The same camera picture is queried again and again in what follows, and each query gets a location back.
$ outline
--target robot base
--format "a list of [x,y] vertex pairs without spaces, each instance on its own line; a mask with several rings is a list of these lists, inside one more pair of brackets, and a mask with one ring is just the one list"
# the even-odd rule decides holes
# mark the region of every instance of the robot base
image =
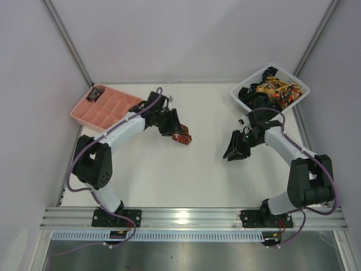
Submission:
[[[133,220],[137,228],[140,227],[140,222],[142,221],[142,210],[123,209],[121,215]],[[93,213],[91,226],[95,228],[128,228],[129,224],[128,221],[111,216],[102,209],[97,208]]]
[[286,213],[282,215],[273,215],[270,212],[267,204],[268,200],[264,200],[262,202],[259,210],[243,210],[239,215],[243,228],[252,228],[252,229],[260,229],[260,228],[272,228],[279,229],[280,221],[283,222],[286,228],[293,228],[293,221],[290,216]]

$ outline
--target wire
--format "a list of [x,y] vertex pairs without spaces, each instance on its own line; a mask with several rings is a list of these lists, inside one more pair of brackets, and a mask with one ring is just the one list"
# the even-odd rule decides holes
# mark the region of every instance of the wire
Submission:
[[[331,184],[331,186],[332,186],[332,190],[333,190],[333,193],[334,193],[334,204],[333,204],[332,209],[331,209],[330,211],[328,211],[328,212],[320,212],[320,211],[317,211],[317,210],[315,210],[315,209],[313,209],[313,208],[311,208],[311,207],[305,207],[305,209],[308,209],[308,210],[310,210],[310,211],[312,211],[312,212],[315,212],[315,213],[317,213],[317,214],[319,214],[319,215],[322,215],[322,216],[328,216],[328,215],[333,214],[333,213],[335,212],[335,210],[337,209],[337,206],[338,206],[338,191],[337,191],[337,189],[336,189],[336,185],[334,184],[334,180],[333,180],[332,176],[329,174],[329,172],[327,171],[327,169],[324,167],[324,165],[323,165],[320,161],[318,161],[316,158],[314,158],[313,155],[311,155],[311,154],[309,154],[307,151],[305,151],[297,142],[295,142],[294,140],[292,140],[291,137],[289,137],[289,136],[284,132],[284,131],[285,131],[286,117],[285,117],[285,115],[284,115],[282,112],[280,112],[280,111],[278,111],[278,110],[276,110],[276,109],[274,109],[274,108],[260,107],[260,108],[256,108],[256,109],[250,111],[250,113],[251,113],[251,112],[254,112],[254,111],[261,111],[261,110],[273,111],[273,112],[276,112],[276,113],[278,113],[278,114],[280,114],[280,115],[282,116],[283,121],[282,121],[281,131],[282,131],[282,134],[283,134],[283,136],[285,137],[285,139],[287,139],[288,142],[290,142],[294,147],[296,147],[296,148],[297,148],[298,150],[300,150],[303,154],[305,154],[308,158],[310,158],[316,165],[318,165],[318,166],[322,169],[323,173],[326,175],[326,177],[327,177],[327,178],[329,179],[329,181],[330,181],[330,184]],[[293,210],[293,211],[290,211],[289,213],[298,212],[298,211],[300,211],[300,210],[301,210],[301,209],[295,209],[295,210]]]
[[[149,104],[147,107],[143,108],[141,111],[139,111],[138,113],[136,113],[135,115],[132,115],[130,116],[128,119],[124,119],[122,121],[120,121],[118,124],[114,125],[112,128],[109,129],[108,131],[108,134],[110,134],[111,132],[113,132],[115,129],[119,128],[121,125],[127,123],[129,120],[131,119],[134,119],[135,117],[138,117],[139,115],[143,114],[144,112],[148,111],[150,108],[152,108],[161,98],[162,96],[162,93],[163,93],[163,89],[161,87],[159,87],[157,89],[157,92],[156,92],[158,95],[158,97],[151,103]],[[101,141],[103,138],[105,138],[105,135],[102,135],[100,136],[99,138],[97,138],[96,140],[94,140],[93,142],[91,142],[90,144],[88,144],[87,146],[85,146],[80,152],[79,154],[74,158],[73,160],[73,163],[71,164],[71,166],[69,167],[68,169],[68,172],[67,172],[67,175],[66,175],[66,184],[67,184],[67,188],[70,192],[80,192],[80,191],[91,191],[91,195],[93,196],[94,200],[100,205],[100,208],[108,213],[109,215],[111,216],[115,216],[115,217],[118,217],[118,218],[121,218],[121,219],[124,219],[126,221],[128,221],[128,225],[130,224],[130,229],[131,227],[133,226],[134,228],[134,231],[132,232],[132,234],[126,238],[125,240],[121,241],[119,244],[116,244],[116,245],[110,245],[108,246],[109,248],[112,248],[112,247],[118,247],[118,246],[121,246],[125,243],[127,243],[131,238],[133,238],[133,236],[135,235],[135,232],[137,230],[137,226],[136,224],[134,223],[133,220],[129,219],[128,217],[125,217],[125,216],[121,216],[121,215],[117,215],[116,213],[112,213],[111,211],[107,210],[105,206],[101,205],[99,199],[96,197],[96,195],[94,194],[93,190],[89,187],[85,187],[85,188],[81,188],[81,189],[73,189],[70,185],[70,176],[74,170],[74,167],[75,165],[77,164],[77,162],[79,161],[80,157],[89,149],[91,148],[93,145],[95,145],[96,143],[98,143],[99,141]],[[68,253],[71,253],[71,252],[74,252],[74,251],[77,251],[77,250],[80,250],[82,248],[85,248],[85,247],[90,247],[90,246],[97,246],[97,245],[104,245],[104,243],[100,243],[100,242],[94,242],[94,243],[88,243],[88,244],[85,244],[83,246],[79,246],[77,248],[73,248],[71,250],[67,250],[67,251],[64,251],[64,252],[61,252],[61,253],[58,253],[58,254],[54,254],[53,256],[63,256],[65,254],[68,254]]]
[[128,222],[128,228],[127,228],[127,232],[131,230],[131,224]]
[[305,214],[305,212],[303,210],[300,210],[300,212],[302,212],[302,214],[303,214],[303,221],[302,221],[302,224],[301,224],[300,228],[298,229],[298,231],[293,236],[291,236],[287,240],[281,242],[280,244],[286,244],[289,241],[291,241],[292,239],[295,239],[295,237],[298,236],[300,234],[300,232],[302,231],[302,229],[303,229],[303,227],[305,226],[305,223],[306,223],[306,214]]
[[[159,94],[158,97],[147,107],[143,108],[140,112],[136,113],[135,115],[130,116],[128,119],[123,119],[122,121],[120,121],[119,123],[117,123],[116,125],[114,125],[112,128],[109,129],[108,134],[110,134],[111,132],[113,132],[115,129],[119,128],[121,125],[127,123],[129,120],[134,119],[135,117],[138,117],[139,115],[143,114],[144,112],[148,111],[150,108],[152,108],[161,98],[162,93],[163,93],[163,89],[161,87],[159,87],[157,89],[157,93]],[[86,145],[80,152],[79,154],[74,158],[73,163],[71,164],[71,166],[68,169],[67,175],[66,175],[66,183],[67,183],[67,188],[69,189],[70,192],[80,192],[80,191],[92,191],[92,188],[89,187],[84,187],[84,188],[80,188],[80,189],[73,189],[70,185],[70,176],[74,170],[75,165],[78,163],[80,157],[88,150],[90,149],[93,145],[97,144],[99,141],[101,141],[102,139],[105,138],[105,135],[100,136],[99,138],[97,138],[96,140],[94,140],[93,142],[91,142],[90,144]]]
[[280,226],[280,234],[283,234],[286,231],[286,226],[281,219],[278,221],[278,225]]

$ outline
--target white table surface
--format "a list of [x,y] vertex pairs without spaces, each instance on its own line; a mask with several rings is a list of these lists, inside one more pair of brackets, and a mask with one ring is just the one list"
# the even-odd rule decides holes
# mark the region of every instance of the white table surface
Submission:
[[[271,147],[252,148],[246,160],[222,159],[242,117],[229,94],[234,84],[111,85],[143,99],[158,86],[173,97],[172,107],[193,141],[182,145],[151,127],[122,145],[113,156],[111,183],[125,206],[259,207],[264,199],[285,191],[289,167]],[[300,142],[292,112],[286,118],[287,131]],[[82,134],[96,132],[84,128]],[[71,185],[83,187],[75,176]],[[87,191],[66,190],[62,206],[96,203]]]

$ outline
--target black mounting bracket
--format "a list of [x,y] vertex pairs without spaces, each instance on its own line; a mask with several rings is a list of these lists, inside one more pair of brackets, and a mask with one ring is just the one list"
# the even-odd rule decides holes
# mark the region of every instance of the black mounting bracket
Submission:
[[[159,93],[152,91],[147,100],[141,101],[136,106],[129,109],[129,112],[139,113],[144,107],[149,106],[158,97]],[[156,126],[162,136],[172,136],[173,133],[185,134],[181,123],[178,119],[177,110],[168,108],[169,98],[161,95],[158,102],[152,106],[148,111],[142,113],[142,118],[146,121],[146,127]]]
[[245,229],[260,229],[260,228],[272,228],[279,229],[279,221],[281,220],[286,228],[293,228],[293,221],[287,214],[269,216],[267,219],[262,219],[260,210],[243,210],[239,215],[242,221],[242,226]]
[[[122,215],[133,220],[137,228],[142,222],[142,210],[123,209]],[[100,208],[96,208],[93,213],[91,226],[95,228],[128,228],[128,221],[112,216]]]
[[259,210],[242,210],[239,218],[245,229],[271,228],[279,229],[281,222],[286,228],[293,228],[292,217],[284,213],[281,215],[273,215],[268,208],[268,199],[262,202]]

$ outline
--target white backdrop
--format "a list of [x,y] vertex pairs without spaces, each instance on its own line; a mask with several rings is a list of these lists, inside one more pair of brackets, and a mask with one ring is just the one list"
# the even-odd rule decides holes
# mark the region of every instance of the white backdrop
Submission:
[[330,0],[53,0],[94,82],[293,72]]

